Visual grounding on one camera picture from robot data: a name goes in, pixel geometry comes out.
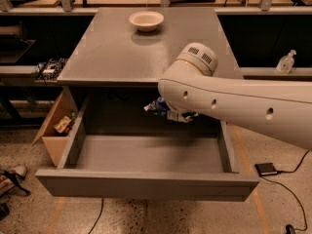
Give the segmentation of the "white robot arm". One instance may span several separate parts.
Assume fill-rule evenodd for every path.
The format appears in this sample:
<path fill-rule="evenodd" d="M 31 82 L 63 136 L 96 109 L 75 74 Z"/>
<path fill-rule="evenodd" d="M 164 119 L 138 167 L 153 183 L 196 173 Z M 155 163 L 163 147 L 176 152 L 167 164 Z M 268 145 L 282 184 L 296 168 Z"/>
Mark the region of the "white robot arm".
<path fill-rule="evenodd" d="M 312 148 L 312 85 L 298 81 L 215 77 L 217 57 L 201 43 L 190 43 L 158 82 L 169 108 L 195 112 Z"/>

